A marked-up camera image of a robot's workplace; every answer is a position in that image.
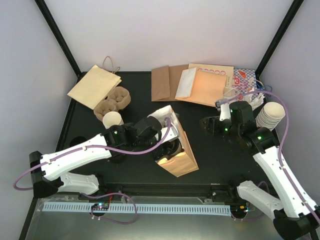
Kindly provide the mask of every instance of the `gray floor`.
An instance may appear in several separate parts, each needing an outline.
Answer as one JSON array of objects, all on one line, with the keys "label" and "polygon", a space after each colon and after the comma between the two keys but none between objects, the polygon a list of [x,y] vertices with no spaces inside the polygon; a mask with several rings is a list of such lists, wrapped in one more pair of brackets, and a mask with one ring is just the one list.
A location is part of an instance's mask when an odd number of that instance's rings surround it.
[{"label": "gray floor", "polygon": [[[247,218],[261,214],[249,212]],[[132,215],[109,214],[128,221]],[[281,240],[272,221],[252,222],[209,215],[141,214],[131,225],[92,220],[88,213],[35,211],[27,240]]]}]

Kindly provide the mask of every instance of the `stack of paper cups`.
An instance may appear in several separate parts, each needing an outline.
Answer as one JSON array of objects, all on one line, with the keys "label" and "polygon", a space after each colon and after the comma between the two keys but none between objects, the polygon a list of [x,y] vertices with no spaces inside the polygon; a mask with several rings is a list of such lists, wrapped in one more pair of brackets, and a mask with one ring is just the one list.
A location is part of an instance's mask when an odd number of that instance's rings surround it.
[{"label": "stack of paper cups", "polygon": [[123,125],[124,121],[120,113],[117,111],[110,111],[106,115],[104,115],[102,119],[102,123],[106,129],[110,128],[113,125]]},{"label": "stack of paper cups", "polygon": [[256,126],[267,128],[272,131],[285,115],[285,109],[281,104],[277,102],[268,102],[256,117]]}]

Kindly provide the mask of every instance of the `brown paper bag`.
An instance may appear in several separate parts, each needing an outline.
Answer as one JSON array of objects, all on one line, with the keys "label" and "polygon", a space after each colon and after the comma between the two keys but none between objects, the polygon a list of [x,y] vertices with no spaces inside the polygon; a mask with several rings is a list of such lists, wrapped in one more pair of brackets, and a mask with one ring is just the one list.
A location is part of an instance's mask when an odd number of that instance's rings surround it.
[{"label": "brown paper bag", "polygon": [[120,82],[119,76],[94,65],[67,95],[93,110]]},{"label": "brown paper bag", "polygon": [[171,159],[163,158],[158,161],[158,165],[176,177],[191,173],[199,169],[195,156],[190,147],[186,133],[184,132],[178,118],[170,105],[158,109],[150,116],[155,117],[164,123],[165,118],[171,119],[171,124],[177,129],[183,151],[173,156]]},{"label": "brown paper bag", "polygon": [[163,66],[151,70],[151,100],[176,101],[181,73],[189,65]]}]

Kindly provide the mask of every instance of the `black frame bar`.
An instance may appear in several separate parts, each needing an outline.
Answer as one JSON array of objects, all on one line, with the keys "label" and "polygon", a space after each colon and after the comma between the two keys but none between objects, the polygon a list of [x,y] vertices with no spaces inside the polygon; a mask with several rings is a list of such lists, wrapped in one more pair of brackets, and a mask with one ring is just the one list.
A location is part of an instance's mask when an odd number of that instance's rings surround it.
[{"label": "black frame bar", "polygon": [[260,79],[260,75],[262,74],[263,70],[267,66],[271,56],[274,54],[278,44],[280,43],[282,37],[284,36],[285,32],[287,31],[289,25],[291,24],[292,20],[294,19],[296,13],[298,12],[301,4],[304,0],[293,0],[288,12],[286,13],[284,19],[282,20],[278,30],[276,31],[269,47],[267,48],[259,66],[255,70],[255,75],[257,79]]},{"label": "black frame bar", "polygon": [[70,51],[70,49],[64,39],[64,36],[60,32],[54,17],[51,15],[51,12],[50,12],[46,2],[44,0],[34,0],[34,1],[37,4],[38,8],[40,9],[46,23],[49,25],[53,35],[55,36],[55,39],[59,43],[65,57],[68,59],[75,75],[78,78],[81,75],[81,70],[80,70],[74,56],[72,55],[72,53],[71,53],[71,51]]}]

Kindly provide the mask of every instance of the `cable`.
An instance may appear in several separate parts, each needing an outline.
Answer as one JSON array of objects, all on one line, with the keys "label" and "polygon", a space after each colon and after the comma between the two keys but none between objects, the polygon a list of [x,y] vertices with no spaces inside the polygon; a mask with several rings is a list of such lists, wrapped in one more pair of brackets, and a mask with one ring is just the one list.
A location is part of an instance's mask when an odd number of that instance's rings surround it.
[{"label": "cable", "polygon": [[[114,147],[110,147],[110,146],[104,146],[104,145],[89,145],[89,146],[85,146],[87,149],[91,149],[91,148],[102,148],[102,149],[106,149],[106,150],[109,150],[109,151],[114,151],[114,152],[117,152],[117,153],[121,153],[121,154],[128,154],[128,155],[142,155],[142,154],[147,154],[147,153],[150,153],[151,151],[155,150],[157,147],[159,147],[163,142],[164,140],[166,139],[166,137],[168,136],[169,134],[169,131],[170,131],[170,128],[171,128],[171,120],[169,117],[166,117],[164,119],[164,121],[166,122],[167,124],[167,130],[163,136],[163,138],[161,138],[161,140],[156,144],[154,145],[153,147],[147,149],[147,150],[143,150],[143,151],[125,151],[125,150],[121,150],[121,149],[117,149],[117,148],[114,148]],[[62,158],[64,156],[67,156],[69,154],[72,154],[72,153],[75,153],[77,151],[80,151],[80,150],[83,150],[84,148],[83,147],[78,147],[78,148],[75,148],[73,150],[70,150],[70,151],[67,151],[67,152],[64,152],[58,156],[55,156],[54,158],[51,158],[50,159],[50,163],[52,163],[53,161],[59,159],[59,158]],[[40,168],[44,165],[48,164],[48,162],[43,162],[43,163],[40,163],[30,169],[28,169],[27,171],[25,171],[24,173],[22,173],[13,183],[13,188],[18,190],[18,191],[28,191],[28,190],[32,190],[33,187],[26,187],[26,188],[23,188],[23,187],[18,187],[17,186],[17,183],[20,181],[20,179],[22,179],[25,175],[31,173],[33,170],[37,169],[37,168]]]},{"label": "cable", "polygon": [[[265,182],[265,181],[261,181],[261,182],[259,182],[259,184],[257,185],[257,187],[259,188],[260,186],[261,186],[261,184],[264,184],[265,185],[265,187],[266,187],[266,190],[267,190],[267,192],[268,192],[268,194],[270,193],[270,191],[269,191],[269,186],[268,186],[268,184]],[[238,221],[241,221],[241,222],[252,222],[252,221],[255,221],[255,220],[259,220],[259,219],[261,219],[265,214],[264,213],[262,213],[260,216],[257,216],[257,217],[254,217],[254,218],[250,218],[250,219],[244,219],[244,218],[236,218],[233,214],[232,214],[232,212],[230,212],[231,213],[231,217],[236,221],[236,220],[238,220]]]},{"label": "cable", "polygon": [[301,194],[301,192],[299,191],[297,185],[295,184],[295,182],[293,181],[293,179],[291,178],[291,176],[289,175],[288,171],[286,170],[284,166],[284,163],[282,161],[282,149],[285,143],[285,139],[286,136],[288,134],[288,129],[289,129],[289,111],[285,105],[285,103],[280,99],[280,97],[278,97],[277,95],[275,95],[274,93],[270,92],[270,91],[265,91],[265,90],[255,90],[255,91],[250,91],[250,92],[246,92],[246,93],[241,93],[233,98],[230,99],[225,99],[225,103],[229,103],[239,97],[243,97],[249,94],[258,94],[258,93],[264,93],[264,94],[269,94],[271,96],[274,96],[276,99],[278,99],[278,101],[281,103],[281,105],[284,108],[284,112],[285,112],[285,129],[284,129],[284,133],[283,133],[283,137],[282,140],[280,142],[280,146],[279,146],[279,150],[278,150],[278,160],[281,166],[281,169],[283,170],[284,174],[286,175],[286,177],[288,178],[290,184],[292,185],[292,187],[294,188],[295,192],[297,193],[297,195],[299,196],[299,198],[301,199],[302,203],[306,206],[306,208],[310,211],[310,213],[313,215],[313,217],[316,219],[316,221],[318,222],[318,224],[320,225],[320,218],[318,217],[318,215],[315,213],[315,211],[313,211],[313,209],[310,207],[310,205],[308,204],[307,200],[304,198],[304,196]]},{"label": "cable", "polygon": [[103,220],[107,220],[109,222],[112,222],[112,223],[115,223],[115,224],[121,224],[121,225],[128,225],[128,224],[132,224],[134,223],[137,219],[138,219],[138,209],[137,209],[137,205],[135,203],[135,201],[129,197],[128,195],[124,194],[124,193],[121,193],[121,192],[112,192],[112,193],[108,193],[108,194],[105,194],[105,195],[102,195],[102,196],[90,196],[90,195],[87,195],[85,193],[81,193],[83,196],[89,198],[89,199],[101,199],[101,198],[105,198],[105,197],[109,197],[109,196],[113,196],[113,195],[120,195],[120,196],[124,196],[126,197],[127,199],[129,199],[132,204],[133,204],[133,207],[134,207],[134,217],[131,221],[117,221],[117,220],[113,220],[111,218],[107,218],[107,217],[103,217],[103,216],[94,216],[94,208],[91,210],[91,215],[92,215],[92,218],[94,219],[95,217],[98,218],[98,219],[103,219]]},{"label": "cable", "polygon": [[261,181],[261,182],[257,185],[257,187],[260,188],[261,184],[264,184],[264,185],[265,185],[266,191],[267,191],[268,194],[269,194],[269,193],[270,193],[270,190],[269,190],[268,184],[267,184],[265,181]]},{"label": "cable", "polygon": [[263,88],[263,89],[265,88],[265,85],[264,85],[264,83],[262,81],[259,81],[259,80],[255,80],[255,81],[259,83],[261,88]]},{"label": "cable", "polygon": [[258,82],[256,82],[256,85],[257,85],[258,89],[265,90],[265,87],[261,86]]},{"label": "cable", "polygon": [[264,85],[264,88],[266,88],[266,87],[268,87],[268,88],[270,88],[270,90],[268,91],[268,92],[272,92],[272,86],[270,86],[270,85]]},{"label": "cable", "polygon": [[229,86],[226,86],[225,88],[227,88],[227,89],[230,89],[229,91],[227,91],[227,92],[225,92],[224,94],[223,94],[223,97],[224,98],[229,98],[229,96],[225,96],[227,93],[229,93],[229,92],[231,92],[232,90],[235,90],[236,92],[238,91],[238,89],[236,88],[236,87],[229,87]]}]

